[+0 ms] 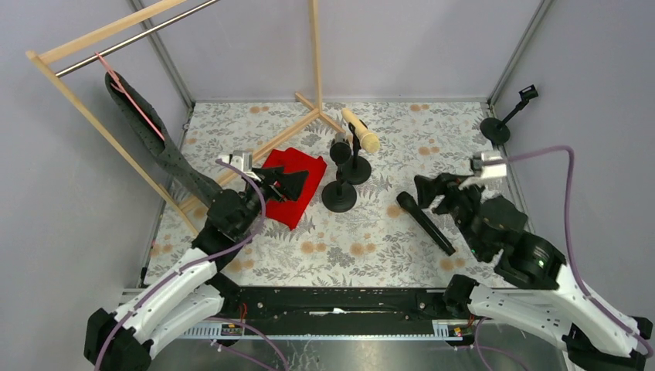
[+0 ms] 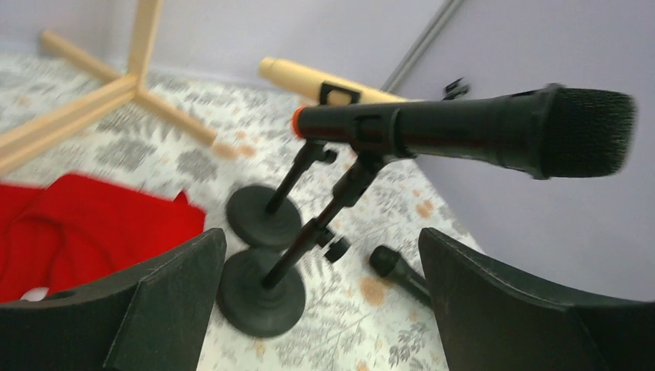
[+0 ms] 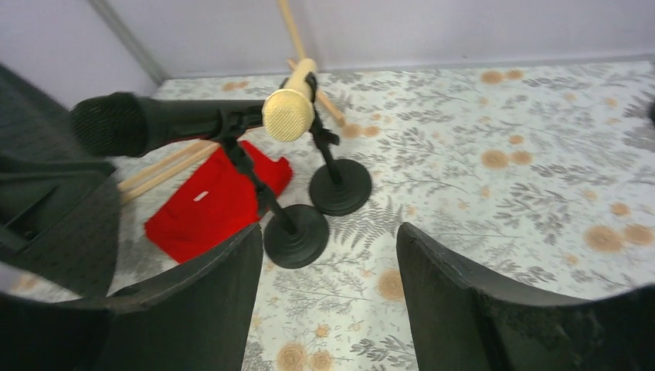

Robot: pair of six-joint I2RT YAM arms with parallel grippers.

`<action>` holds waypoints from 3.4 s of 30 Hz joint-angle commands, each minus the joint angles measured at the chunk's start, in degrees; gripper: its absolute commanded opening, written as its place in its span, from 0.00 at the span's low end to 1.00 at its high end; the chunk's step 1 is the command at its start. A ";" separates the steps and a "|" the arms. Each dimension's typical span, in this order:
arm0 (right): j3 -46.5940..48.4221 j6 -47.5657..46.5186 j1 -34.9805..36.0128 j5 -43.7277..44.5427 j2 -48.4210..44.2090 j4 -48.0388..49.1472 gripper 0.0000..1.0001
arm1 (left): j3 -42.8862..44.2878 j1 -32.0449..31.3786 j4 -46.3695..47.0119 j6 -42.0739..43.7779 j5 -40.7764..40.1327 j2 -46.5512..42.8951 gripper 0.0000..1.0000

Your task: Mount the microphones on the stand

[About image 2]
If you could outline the black microphone orange tip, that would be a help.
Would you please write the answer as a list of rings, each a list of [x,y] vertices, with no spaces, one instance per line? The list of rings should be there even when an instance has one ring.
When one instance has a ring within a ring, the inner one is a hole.
[[[632,96],[560,84],[479,100],[302,107],[291,120],[308,141],[390,158],[465,158],[535,179],[619,172],[635,125]]]

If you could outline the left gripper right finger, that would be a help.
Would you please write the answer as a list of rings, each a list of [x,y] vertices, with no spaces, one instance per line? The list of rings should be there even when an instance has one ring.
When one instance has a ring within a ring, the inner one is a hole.
[[[434,228],[419,254],[451,370],[652,370],[654,304],[529,274]]]

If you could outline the black mic stand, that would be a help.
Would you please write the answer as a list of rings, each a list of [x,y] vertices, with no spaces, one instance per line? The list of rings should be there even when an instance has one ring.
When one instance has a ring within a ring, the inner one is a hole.
[[[396,110],[333,118],[313,116],[307,108],[294,113],[291,128],[297,137],[306,142],[347,143],[358,157],[333,187],[332,200],[302,226],[286,250],[249,247],[225,262],[216,300],[230,325],[252,337],[273,338],[297,324],[306,292],[296,264],[310,249],[333,238],[329,223],[340,211],[353,207],[390,163],[398,149],[397,120]]]
[[[315,162],[332,164],[337,156],[323,143],[307,141],[277,188],[248,185],[236,190],[226,204],[232,231],[250,247],[286,250],[303,226],[299,210],[288,198],[290,191]]]

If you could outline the beige microphone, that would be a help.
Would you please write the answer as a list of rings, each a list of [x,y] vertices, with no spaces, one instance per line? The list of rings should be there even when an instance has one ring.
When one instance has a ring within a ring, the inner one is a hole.
[[[265,57],[259,75],[273,85],[318,104],[375,104],[406,99],[290,60]]]

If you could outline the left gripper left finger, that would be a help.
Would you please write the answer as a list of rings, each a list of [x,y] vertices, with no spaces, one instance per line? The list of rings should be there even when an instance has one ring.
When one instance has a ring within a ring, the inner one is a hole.
[[[4,303],[1,368],[194,370],[225,257],[212,228],[88,284]]]

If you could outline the black mic stand corner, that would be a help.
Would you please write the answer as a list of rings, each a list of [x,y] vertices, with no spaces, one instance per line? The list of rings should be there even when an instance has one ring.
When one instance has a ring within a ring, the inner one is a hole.
[[[454,80],[443,88],[443,99],[454,100],[466,95],[470,91],[470,85],[463,77]]]

